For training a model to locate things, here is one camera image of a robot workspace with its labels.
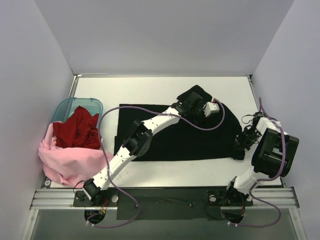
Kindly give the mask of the black t shirt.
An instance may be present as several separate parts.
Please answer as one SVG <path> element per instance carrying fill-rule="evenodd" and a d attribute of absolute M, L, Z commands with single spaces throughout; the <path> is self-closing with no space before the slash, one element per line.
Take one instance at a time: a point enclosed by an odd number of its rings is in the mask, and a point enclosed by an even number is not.
<path fill-rule="evenodd" d="M 154 112 L 162 113 L 168 105 L 122 103 L 119 110 L 117 135 L 114 138 L 114 152 L 118 152 L 130 126 L 135 120 L 148 120 Z M 137 162 L 151 161 L 193 161 L 231 158 L 242 161 L 245 150 L 234 147 L 235 140 L 242 133 L 239 120 L 225 106 L 204 121 L 194 121 L 201 130 L 183 120 L 153 136 L 149 150 Z"/>

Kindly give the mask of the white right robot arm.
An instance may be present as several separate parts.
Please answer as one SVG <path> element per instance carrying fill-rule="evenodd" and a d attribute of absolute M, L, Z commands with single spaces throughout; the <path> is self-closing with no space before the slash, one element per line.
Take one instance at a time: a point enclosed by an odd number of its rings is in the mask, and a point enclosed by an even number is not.
<path fill-rule="evenodd" d="M 229 205 L 248 198 L 250 192 L 265 182 L 271 182 L 289 173 L 300 140 L 283 131 L 281 123 L 267 118 L 262 112 L 252 116 L 251 124 L 236 138 L 235 146 L 249 150 L 258 143 L 249 169 L 234 177 L 223 192 L 223 199 Z"/>

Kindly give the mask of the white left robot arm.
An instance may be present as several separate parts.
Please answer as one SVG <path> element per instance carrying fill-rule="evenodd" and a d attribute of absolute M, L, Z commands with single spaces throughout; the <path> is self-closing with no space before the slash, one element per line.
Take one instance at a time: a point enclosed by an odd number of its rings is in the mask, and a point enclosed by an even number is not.
<path fill-rule="evenodd" d="M 177 124 L 179 120 L 194 127 L 193 121 L 187 118 L 196 117 L 206 120 L 221 109 L 218 102 L 206 102 L 199 94 L 192 92 L 185 100 L 173 103 L 164 112 L 156 113 L 150 119 L 135 120 L 118 152 L 111 160 L 106 160 L 106 167 L 84 182 L 82 189 L 85 200 L 91 206 L 98 206 L 103 200 L 102 191 L 109 187 L 111 181 L 128 163 L 147 153 L 154 135 Z"/>

